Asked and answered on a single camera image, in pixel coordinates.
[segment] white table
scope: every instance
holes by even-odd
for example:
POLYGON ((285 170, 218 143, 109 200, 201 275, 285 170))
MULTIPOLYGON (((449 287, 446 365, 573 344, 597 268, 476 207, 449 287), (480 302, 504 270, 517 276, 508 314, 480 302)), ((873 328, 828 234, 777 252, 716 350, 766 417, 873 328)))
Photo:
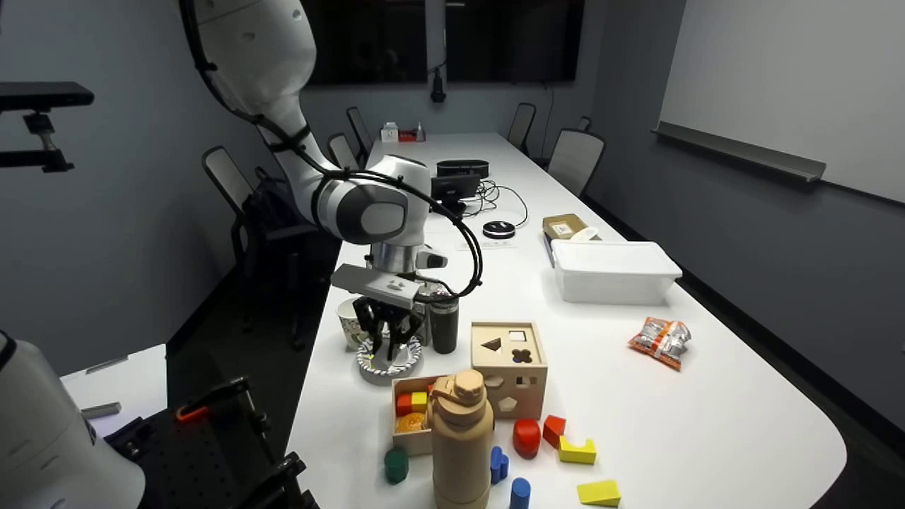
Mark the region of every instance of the white table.
POLYGON ((102 371, 67 374, 63 386, 83 410, 118 400, 121 410, 115 416, 91 420, 98 434, 109 434, 133 417, 146 417, 166 408, 166 344, 135 350, 102 371))
MULTIPOLYGON (((483 286, 460 302, 459 347, 428 352, 418 374, 449 374, 469 365, 473 318, 532 318, 549 361, 546 413, 569 417, 565 434, 597 441, 597 466, 559 464, 539 443, 534 460, 515 456, 501 420, 494 441, 508 456, 508 481, 532 481, 534 509, 579 505, 576 483, 614 477, 621 509, 794 509, 812 505, 845 466, 836 426, 751 347, 725 328, 678 286, 667 304, 569 304, 556 294, 539 218, 576 212, 610 241, 618 234, 556 180, 536 170, 501 136, 430 136, 422 143, 380 143, 436 164, 442 159, 486 159, 493 180, 515 186, 532 207, 532 221, 515 241, 480 238, 483 286), (693 331, 685 371, 627 350, 627 337, 645 316, 676 316, 693 331)), ((476 231, 490 218, 520 218, 511 194, 501 208, 469 218, 476 231)), ((433 218, 428 242, 449 256, 439 270, 453 287, 469 276, 463 241, 433 218)), ((360 263, 364 249, 343 245, 339 263, 360 263)), ((381 453, 389 443, 389 395, 360 379, 354 355, 343 350, 333 287, 316 331, 307 379, 296 405, 288 449, 307 468, 299 487, 337 509, 418 509, 433 505, 430 456, 409 464, 398 487, 381 481, 381 453)), ((508 505, 508 481, 493 487, 490 505, 508 505)))

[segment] wooden cylinder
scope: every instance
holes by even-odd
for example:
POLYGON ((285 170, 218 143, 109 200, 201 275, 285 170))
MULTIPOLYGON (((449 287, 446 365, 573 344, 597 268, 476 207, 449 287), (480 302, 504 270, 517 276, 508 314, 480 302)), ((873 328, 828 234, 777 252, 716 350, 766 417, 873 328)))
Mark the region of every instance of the wooden cylinder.
POLYGON ((433 499, 439 509, 486 509, 493 408, 483 375, 463 371, 445 375, 430 399, 433 420, 433 499))

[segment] blue block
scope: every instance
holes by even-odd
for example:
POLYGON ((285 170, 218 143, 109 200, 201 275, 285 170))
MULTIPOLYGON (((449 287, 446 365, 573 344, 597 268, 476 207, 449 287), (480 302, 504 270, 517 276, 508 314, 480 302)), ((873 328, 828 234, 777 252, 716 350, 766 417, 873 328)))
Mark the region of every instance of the blue block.
POLYGON ((508 509, 528 509, 532 502, 532 483, 527 477, 511 481, 508 509))
POLYGON ((508 456, 501 447, 490 449, 490 481, 501 483, 508 477, 508 456))

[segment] yellow block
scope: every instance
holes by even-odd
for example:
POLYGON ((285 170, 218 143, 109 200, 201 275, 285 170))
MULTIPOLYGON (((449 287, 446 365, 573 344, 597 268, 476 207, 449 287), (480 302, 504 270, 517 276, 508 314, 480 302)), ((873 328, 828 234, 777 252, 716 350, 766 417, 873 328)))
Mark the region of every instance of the yellow block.
POLYGON ((579 447, 579 443, 572 443, 565 434, 559 434, 559 460, 562 464, 594 464, 597 460, 594 441, 587 439, 579 447))
POLYGON ((415 410, 415 413, 425 413, 425 410, 428 410, 428 393, 425 393, 425 389, 415 389, 415 393, 412 393, 412 410, 415 410))
POLYGON ((576 497, 583 505, 618 505, 618 483, 617 481, 597 481, 597 483, 579 483, 576 497))

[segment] whiteboard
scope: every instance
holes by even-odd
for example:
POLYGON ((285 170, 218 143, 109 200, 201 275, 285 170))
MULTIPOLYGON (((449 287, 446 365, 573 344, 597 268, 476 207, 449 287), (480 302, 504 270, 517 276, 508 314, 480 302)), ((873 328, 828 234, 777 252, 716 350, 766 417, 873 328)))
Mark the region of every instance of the whiteboard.
POLYGON ((905 0, 686 0, 658 118, 905 200, 905 0))

